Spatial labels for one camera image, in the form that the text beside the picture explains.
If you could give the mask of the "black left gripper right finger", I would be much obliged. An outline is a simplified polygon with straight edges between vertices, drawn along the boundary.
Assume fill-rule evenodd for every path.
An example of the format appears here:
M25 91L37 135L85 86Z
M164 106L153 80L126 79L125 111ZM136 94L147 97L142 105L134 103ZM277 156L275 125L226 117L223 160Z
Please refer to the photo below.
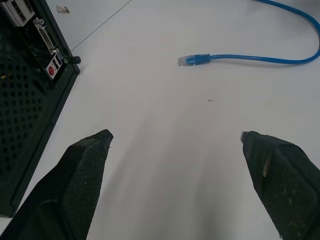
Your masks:
M240 140L253 187L282 240L320 240L320 169L291 142L255 131Z

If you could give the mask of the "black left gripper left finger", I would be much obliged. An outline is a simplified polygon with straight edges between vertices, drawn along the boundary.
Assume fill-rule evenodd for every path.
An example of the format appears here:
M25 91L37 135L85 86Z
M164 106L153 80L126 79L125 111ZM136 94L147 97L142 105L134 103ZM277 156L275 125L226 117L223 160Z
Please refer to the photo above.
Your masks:
M86 240L113 137L104 129L70 145L30 192L0 240Z

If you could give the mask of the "black computer case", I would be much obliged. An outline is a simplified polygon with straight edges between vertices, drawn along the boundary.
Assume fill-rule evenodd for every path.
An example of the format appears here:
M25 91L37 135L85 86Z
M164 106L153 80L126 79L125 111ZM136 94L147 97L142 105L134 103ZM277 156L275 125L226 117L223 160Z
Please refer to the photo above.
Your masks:
M0 0L0 218L15 216L80 61L46 0Z

